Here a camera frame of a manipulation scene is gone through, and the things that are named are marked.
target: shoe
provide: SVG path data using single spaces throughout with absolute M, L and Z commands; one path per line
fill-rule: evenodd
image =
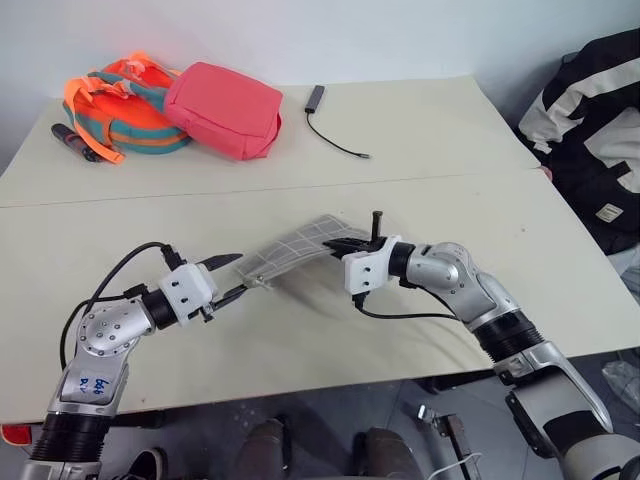
M 134 460 L 126 475 L 113 480 L 166 480 L 167 455 L 160 448 L 145 450 Z

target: table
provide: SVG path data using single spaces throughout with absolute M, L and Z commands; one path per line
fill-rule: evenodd
M 364 160 L 313 134 L 304 118 L 311 86 L 282 87 L 283 126 L 267 159 L 235 162 L 192 144 L 170 155 L 128 153 L 91 164 L 53 138 L 68 124 L 52 101 L 5 174 L 0 207 L 372 183 L 519 171 L 538 161 L 511 134 L 472 77 L 328 85 L 314 125 Z
M 640 338 L 640 308 L 539 170 L 0 208 L 0 422 L 42 418 L 60 373 L 64 320 L 137 244 L 170 242 L 198 260 L 253 251 L 323 213 L 367 228 L 372 209 L 385 211 L 386 233 L 465 245 L 568 356 L 627 348 Z M 360 315 L 341 289 L 341 271 L 333 258 L 314 261 L 272 290 L 248 292 L 209 324 L 143 339 L 130 357 L 121 411 L 491 365 L 450 320 Z M 110 292 L 164 272 L 159 254 L 145 254 Z M 214 278 L 222 289 L 238 281 L 229 267 Z M 396 285 L 373 293 L 367 307 L 441 311 L 429 295 Z

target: pink bag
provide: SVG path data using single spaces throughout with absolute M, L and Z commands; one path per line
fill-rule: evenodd
M 280 131 L 282 93 L 223 67 L 198 62 L 173 83 L 164 114 L 200 143 L 238 160 L 266 157 Z

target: handwritten label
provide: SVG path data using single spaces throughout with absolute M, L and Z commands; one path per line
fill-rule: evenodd
M 113 378 L 109 375 L 85 370 L 80 373 L 76 391 L 87 396 L 110 397 L 112 383 Z

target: black marker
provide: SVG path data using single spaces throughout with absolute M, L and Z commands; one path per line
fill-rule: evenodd
M 66 125 L 63 125 L 62 123 L 52 125 L 51 133 L 53 133 L 54 137 L 64 143 L 71 150 L 78 152 L 90 162 L 101 162 L 104 160 L 100 155 L 94 152 L 89 145 L 87 145 L 80 135 Z

